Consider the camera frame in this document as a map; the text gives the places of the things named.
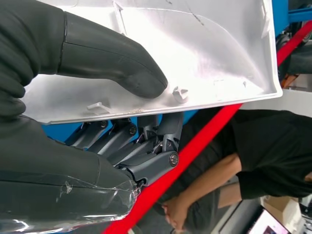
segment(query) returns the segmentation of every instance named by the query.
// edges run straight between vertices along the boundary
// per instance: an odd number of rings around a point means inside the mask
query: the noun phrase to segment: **black wheel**
[[[309,8],[309,7],[312,7],[312,4],[304,4],[301,5],[300,8]],[[291,31],[292,31],[292,35],[295,35],[296,32],[298,32],[299,29],[302,28],[304,25],[305,25],[307,21],[303,21],[303,22],[298,22],[298,23],[292,23],[292,25],[290,25]],[[304,38],[304,40],[300,43],[298,46],[304,46],[306,43],[307,43],[310,38],[312,37],[312,32],[310,32],[309,34],[307,34],[306,37]]]
[[[280,34],[278,37],[276,39],[276,43],[276,51],[279,51],[280,48],[283,47],[285,44],[286,44],[289,40],[289,37],[286,34]],[[290,54],[288,56],[286,59],[285,59],[281,65],[280,65],[277,68],[277,71],[279,73],[279,80],[281,82],[283,80],[287,74],[288,69],[289,68],[290,65],[290,59],[292,55]]]

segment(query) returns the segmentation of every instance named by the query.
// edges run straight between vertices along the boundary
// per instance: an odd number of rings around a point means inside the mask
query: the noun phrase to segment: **cardboard box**
[[[293,214],[295,213],[298,199],[289,196],[268,196],[264,200],[264,206],[274,218],[286,226],[293,218]]]

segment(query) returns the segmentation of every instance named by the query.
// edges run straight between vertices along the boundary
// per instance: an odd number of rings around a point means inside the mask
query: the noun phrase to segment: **person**
[[[195,114],[184,126],[181,148],[218,110]],[[177,231],[207,233],[218,208],[264,195],[312,194],[311,136],[310,117],[239,110],[154,208]],[[238,182],[223,186],[235,175]]]

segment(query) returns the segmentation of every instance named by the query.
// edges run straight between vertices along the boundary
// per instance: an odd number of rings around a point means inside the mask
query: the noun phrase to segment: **white plastic panel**
[[[280,97],[272,5],[264,1],[118,0],[118,12],[110,0],[56,4],[141,43],[169,85],[158,98],[146,100],[110,80],[39,75],[26,87],[25,114],[63,123]],[[107,111],[88,109],[96,103]]]

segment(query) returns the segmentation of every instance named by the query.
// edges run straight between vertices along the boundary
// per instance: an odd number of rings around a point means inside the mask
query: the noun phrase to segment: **black t-shirt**
[[[304,197],[312,183],[312,118],[289,111],[239,110],[231,121],[242,163],[242,199]]]

